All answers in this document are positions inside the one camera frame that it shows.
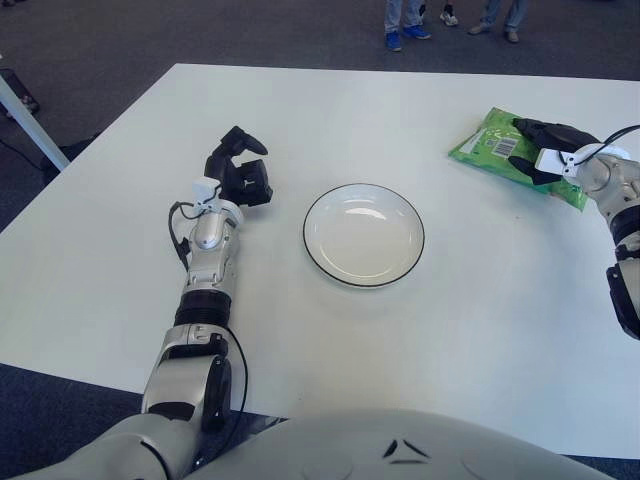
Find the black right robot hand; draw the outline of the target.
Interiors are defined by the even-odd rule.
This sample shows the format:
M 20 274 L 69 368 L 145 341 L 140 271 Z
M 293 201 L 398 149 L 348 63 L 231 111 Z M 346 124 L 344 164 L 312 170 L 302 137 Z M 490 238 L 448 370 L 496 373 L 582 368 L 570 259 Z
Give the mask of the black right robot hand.
M 539 148 L 575 153 L 580 148 L 599 140 L 593 135 L 564 124 L 542 122 L 529 118 L 512 120 L 513 126 Z M 519 156 L 510 156 L 509 163 L 519 172 L 530 177 L 534 185 L 546 185 L 561 180 L 561 176 L 538 170 L 531 161 Z

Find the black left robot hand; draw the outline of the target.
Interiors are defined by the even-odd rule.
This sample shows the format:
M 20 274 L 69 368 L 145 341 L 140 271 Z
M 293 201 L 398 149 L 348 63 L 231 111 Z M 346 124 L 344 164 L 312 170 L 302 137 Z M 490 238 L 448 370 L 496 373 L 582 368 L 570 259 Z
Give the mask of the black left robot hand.
M 236 166 L 233 158 L 246 150 L 266 156 L 267 148 L 238 126 L 231 128 L 207 158 L 204 175 L 220 182 L 219 197 L 238 206 L 268 204 L 273 190 L 264 161 L 259 158 Z

